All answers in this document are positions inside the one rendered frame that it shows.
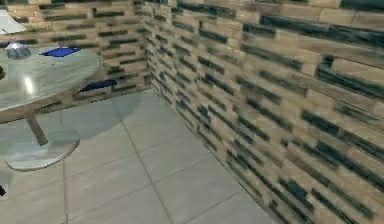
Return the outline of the blue flat book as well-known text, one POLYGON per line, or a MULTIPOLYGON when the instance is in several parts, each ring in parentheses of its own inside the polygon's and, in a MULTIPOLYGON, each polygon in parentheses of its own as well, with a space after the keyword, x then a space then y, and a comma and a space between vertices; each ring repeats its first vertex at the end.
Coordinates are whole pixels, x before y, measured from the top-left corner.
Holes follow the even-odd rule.
POLYGON ((55 49, 51 49, 45 52, 42 52, 42 56, 49 57, 66 57, 68 55, 74 54, 75 52, 80 51, 80 48, 75 47, 58 47, 55 49))

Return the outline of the round glass pedestal table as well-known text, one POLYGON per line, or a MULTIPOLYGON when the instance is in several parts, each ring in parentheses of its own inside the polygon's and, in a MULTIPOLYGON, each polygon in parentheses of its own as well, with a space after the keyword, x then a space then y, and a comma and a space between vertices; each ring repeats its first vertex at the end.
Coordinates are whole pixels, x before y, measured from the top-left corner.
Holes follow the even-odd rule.
POLYGON ((25 59, 0 56, 4 78, 0 80, 0 121, 24 118, 35 136, 31 143, 17 142, 7 149, 6 164, 28 172, 52 166, 69 156, 79 145, 77 130, 64 128, 46 134, 36 111, 60 102, 92 83, 102 68, 101 57, 80 49, 64 57, 52 57, 48 47, 34 47, 25 59))

